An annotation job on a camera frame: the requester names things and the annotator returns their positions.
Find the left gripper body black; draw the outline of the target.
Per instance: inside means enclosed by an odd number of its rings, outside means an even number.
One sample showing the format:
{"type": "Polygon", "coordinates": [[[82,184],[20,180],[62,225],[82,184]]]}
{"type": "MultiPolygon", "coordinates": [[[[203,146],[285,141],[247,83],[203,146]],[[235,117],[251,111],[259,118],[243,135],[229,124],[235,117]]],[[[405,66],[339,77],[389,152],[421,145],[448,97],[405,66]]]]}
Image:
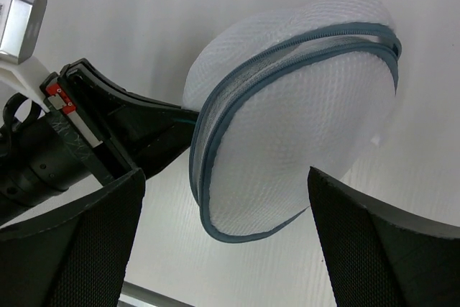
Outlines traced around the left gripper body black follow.
{"type": "Polygon", "coordinates": [[[50,109],[47,122],[70,156],[83,166],[85,176],[93,175],[105,186],[137,169],[115,131],[102,118],[101,107],[91,105],[85,94],[77,94],[81,87],[67,81],[63,74],[51,73],[40,90],[50,109]]]}

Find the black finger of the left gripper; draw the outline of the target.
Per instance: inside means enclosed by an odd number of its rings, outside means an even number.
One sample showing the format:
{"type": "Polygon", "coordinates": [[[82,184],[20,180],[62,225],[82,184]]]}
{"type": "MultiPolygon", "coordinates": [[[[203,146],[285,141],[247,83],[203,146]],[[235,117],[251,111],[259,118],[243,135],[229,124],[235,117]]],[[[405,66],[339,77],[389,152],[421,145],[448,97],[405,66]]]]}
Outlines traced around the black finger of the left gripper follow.
{"type": "Polygon", "coordinates": [[[196,124],[198,113],[175,104],[132,93],[110,81],[88,60],[80,59],[61,70],[69,94],[89,114],[111,126],[134,131],[158,131],[174,124],[196,124]]]}
{"type": "Polygon", "coordinates": [[[149,179],[190,147],[195,126],[195,119],[108,119],[103,166],[113,178],[138,167],[149,179]]]}

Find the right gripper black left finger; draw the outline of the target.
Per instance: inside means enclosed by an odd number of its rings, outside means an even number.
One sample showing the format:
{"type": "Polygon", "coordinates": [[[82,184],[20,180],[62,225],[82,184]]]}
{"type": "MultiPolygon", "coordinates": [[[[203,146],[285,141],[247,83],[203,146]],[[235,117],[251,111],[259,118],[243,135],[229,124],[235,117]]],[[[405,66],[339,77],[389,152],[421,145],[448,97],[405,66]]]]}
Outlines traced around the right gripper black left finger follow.
{"type": "Polygon", "coordinates": [[[116,306],[146,178],[131,171],[45,214],[1,229],[2,306],[116,306]]]}

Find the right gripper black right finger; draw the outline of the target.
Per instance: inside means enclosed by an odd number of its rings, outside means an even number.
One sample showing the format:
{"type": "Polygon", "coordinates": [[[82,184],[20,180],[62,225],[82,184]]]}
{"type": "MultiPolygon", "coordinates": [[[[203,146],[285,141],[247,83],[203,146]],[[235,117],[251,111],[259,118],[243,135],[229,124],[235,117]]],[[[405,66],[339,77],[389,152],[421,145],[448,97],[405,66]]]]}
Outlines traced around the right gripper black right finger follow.
{"type": "Polygon", "coordinates": [[[311,168],[310,208],[337,306],[458,306],[459,228],[311,168]]]}

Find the white mesh laundry bag blue trim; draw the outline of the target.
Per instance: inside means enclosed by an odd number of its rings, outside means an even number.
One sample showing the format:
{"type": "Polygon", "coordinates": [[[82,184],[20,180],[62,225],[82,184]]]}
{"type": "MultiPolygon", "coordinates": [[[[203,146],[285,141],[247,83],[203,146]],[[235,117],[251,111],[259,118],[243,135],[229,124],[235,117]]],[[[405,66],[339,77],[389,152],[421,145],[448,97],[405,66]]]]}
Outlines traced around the white mesh laundry bag blue trim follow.
{"type": "Polygon", "coordinates": [[[402,47],[380,0],[319,0],[243,19],[190,67],[189,181],[214,239],[251,242],[309,206],[307,175],[342,177],[396,99],[402,47]]]}

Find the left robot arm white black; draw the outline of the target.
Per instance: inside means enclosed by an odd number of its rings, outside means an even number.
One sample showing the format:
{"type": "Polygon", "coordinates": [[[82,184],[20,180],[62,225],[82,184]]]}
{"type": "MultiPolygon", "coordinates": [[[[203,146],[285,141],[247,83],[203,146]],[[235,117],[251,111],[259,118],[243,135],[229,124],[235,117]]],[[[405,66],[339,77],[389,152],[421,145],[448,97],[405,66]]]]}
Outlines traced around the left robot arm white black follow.
{"type": "Polygon", "coordinates": [[[1,112],[1,222],[88,176],[147,178],[190,147],[198,113],[126,91],[88,60],[41,77],[1,112]]]}

